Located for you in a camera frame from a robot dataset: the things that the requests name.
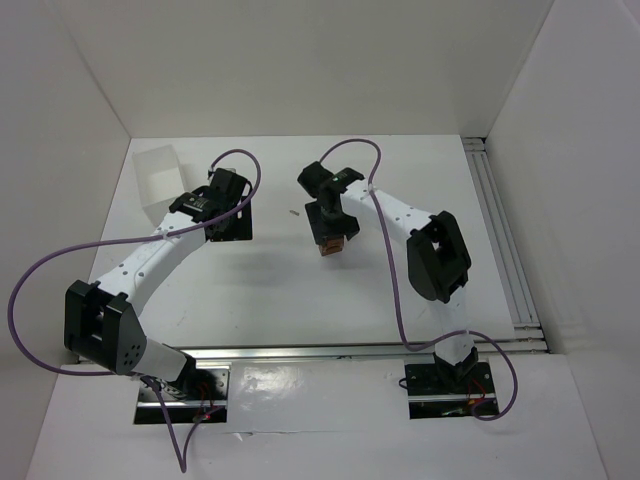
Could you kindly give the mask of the notched brown wood block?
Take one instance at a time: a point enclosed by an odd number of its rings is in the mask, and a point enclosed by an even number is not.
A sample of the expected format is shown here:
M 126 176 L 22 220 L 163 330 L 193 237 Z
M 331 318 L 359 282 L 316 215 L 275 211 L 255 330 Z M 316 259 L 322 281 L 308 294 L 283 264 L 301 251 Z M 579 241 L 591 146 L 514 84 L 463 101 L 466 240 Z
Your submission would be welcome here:
M 328 236 L 324 242 L 326 250 L 342 250 L 344 248 L 345 237 L 343 235 Z

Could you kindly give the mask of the U-shaped brown wood block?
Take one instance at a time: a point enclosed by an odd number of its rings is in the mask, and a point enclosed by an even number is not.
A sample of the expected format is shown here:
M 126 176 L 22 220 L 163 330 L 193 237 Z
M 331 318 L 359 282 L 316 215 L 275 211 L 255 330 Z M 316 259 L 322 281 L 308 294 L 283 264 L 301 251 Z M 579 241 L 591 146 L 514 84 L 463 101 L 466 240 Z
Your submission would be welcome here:
M 327 244 L 319 247 L 322 256 L 329 256 L 340 253 L 344 248 L 343 244 Z

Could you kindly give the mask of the white perforated plastic box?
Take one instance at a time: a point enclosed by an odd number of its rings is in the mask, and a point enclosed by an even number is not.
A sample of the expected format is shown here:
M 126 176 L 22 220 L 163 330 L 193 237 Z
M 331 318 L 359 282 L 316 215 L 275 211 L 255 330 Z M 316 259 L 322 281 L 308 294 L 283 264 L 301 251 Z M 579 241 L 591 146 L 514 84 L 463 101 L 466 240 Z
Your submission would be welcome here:
M 169 206 L 187 190 L 177 153 L 166 145 L 137 152 L 132 162 L 142 210 L 157 226 Z

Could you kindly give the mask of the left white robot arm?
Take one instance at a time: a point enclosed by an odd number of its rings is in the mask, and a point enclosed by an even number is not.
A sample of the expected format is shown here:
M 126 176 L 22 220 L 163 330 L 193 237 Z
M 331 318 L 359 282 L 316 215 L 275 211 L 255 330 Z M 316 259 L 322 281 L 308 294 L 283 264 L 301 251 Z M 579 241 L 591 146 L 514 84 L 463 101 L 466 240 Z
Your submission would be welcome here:
M 67 350 L 121 376 L 148 376 L 178 399 L 210 393 L 215 377 L 195 359 L 149 338 L 139 317 L 170 274 L 208 242 L 252 237 L 251 182 L 218 168 L 209 182 L 176 198 L 156 228 L 118 267 L 93 283 L 74 282 L 65 295 Z

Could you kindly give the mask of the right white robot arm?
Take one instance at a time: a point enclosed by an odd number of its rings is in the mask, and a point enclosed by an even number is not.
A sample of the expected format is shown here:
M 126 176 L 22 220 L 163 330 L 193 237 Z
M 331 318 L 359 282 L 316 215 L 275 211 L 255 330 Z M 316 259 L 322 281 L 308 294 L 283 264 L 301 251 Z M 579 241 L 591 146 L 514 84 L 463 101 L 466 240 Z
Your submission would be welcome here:
M 363 221 L 405 248 L 409 284 L 427 301 L 442 330 L 434 351 L 437 375 L 451 389 L 465 381 L 478 352 L 464 307 L 472 262 L 456 218 L 447 211 L 416 209 L 371 186 L 349 167 L 333 173 L 316 161 L 302 170 L 297 182 L 312 198 L 305 211 L 321 255 L 342 251 Z

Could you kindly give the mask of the white front cover board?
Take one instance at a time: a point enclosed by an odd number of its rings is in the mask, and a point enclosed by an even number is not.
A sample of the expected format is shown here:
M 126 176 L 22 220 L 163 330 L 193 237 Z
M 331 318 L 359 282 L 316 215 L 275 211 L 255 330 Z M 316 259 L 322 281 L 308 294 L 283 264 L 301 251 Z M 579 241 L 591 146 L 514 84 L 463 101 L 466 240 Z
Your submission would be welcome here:
M 237 433 L 394 430 L 409 421 L 403 374 L 400 360 L 236 364 L 226 426 Z

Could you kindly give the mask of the right side aluminium rail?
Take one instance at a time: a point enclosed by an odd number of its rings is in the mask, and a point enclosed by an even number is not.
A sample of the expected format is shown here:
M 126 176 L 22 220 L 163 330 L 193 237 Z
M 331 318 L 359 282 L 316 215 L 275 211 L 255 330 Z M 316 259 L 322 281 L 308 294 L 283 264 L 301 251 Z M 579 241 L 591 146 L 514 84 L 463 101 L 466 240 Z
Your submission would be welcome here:
M 461 141 L 513 323 L 519 329 L 540 329 L 538 313 L 490 168 L 485 142 L 478 137 L 462 137 Z

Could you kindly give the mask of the aluminium rail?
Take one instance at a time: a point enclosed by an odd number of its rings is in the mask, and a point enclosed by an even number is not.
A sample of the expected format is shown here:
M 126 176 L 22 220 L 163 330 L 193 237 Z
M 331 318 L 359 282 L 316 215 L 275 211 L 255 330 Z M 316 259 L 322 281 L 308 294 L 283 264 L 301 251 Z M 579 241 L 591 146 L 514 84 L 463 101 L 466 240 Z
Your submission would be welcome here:
M 519 329 L 540 329 L 538 313 L 490 168 L 485 142 L 478 137 L 462 137 L 461 141 L 513 323 Z
M 516 338 L 511 341 L 497 342 L 500 348 L 509 354 L 549 353 L 547 342 L 540 335 Z M 491 343 L 475 341 L 480 355 L 498 353 Z M 386 358 L 430 355 L 434 348 L 420 352 L 410 352 L 400 344 L 363 344 L 299 347 L 264 348 L 206 348 L 187 349 L 186 353 L 199 361 L 231 362 L 240 360 L 318 360 L 341 358 Z

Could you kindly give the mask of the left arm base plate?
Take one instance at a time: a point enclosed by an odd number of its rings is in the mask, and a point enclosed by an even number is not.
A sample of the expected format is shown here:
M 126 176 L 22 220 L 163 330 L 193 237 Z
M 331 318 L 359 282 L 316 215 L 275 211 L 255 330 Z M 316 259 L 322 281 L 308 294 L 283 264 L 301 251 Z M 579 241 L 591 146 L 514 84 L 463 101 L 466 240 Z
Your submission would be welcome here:
M 229 369 L 196 368 L 186 380 L 167 381 L 149 375 L 135 374 L 139 382 L 138 403 L 158 405 L 158 397 L 172 407 L 216 405 L 228 397 Z

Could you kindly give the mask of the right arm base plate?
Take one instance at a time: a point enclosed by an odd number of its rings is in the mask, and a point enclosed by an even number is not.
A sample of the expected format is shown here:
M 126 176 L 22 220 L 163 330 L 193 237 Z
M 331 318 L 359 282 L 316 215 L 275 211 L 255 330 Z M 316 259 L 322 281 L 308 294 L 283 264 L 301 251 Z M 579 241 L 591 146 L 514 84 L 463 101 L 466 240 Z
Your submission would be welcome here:
M 404 377 L 399 381 L 410 396 L 472 395 L 488 396 L 495 393 L 490 366 L 480 362 L 457 383 L 443 380 L 432 363 L 406 364 Z

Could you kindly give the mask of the front aluminium rail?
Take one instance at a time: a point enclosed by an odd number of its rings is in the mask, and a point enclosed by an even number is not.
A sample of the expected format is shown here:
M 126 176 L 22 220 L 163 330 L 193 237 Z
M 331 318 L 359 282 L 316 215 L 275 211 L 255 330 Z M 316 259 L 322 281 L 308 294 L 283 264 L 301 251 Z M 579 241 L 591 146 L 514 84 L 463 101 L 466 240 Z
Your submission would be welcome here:
M 497 342 L 500 348 L 509 354 L 549 353 L 547 342 L 540 335 L 516 338 L 511 341 Z M 480 355 L 498 353 L 491 343 L 475 341 Z M 410 352 L 400 344 L 363 344 L 299 347 L 264 348 L 206 348 L 187 349 L 186 353 L 199 361 L 231 362 L 240 360 L 318 360 L 341 358 L 386 358 L 430 355 L 434 348 L 420 352 Z

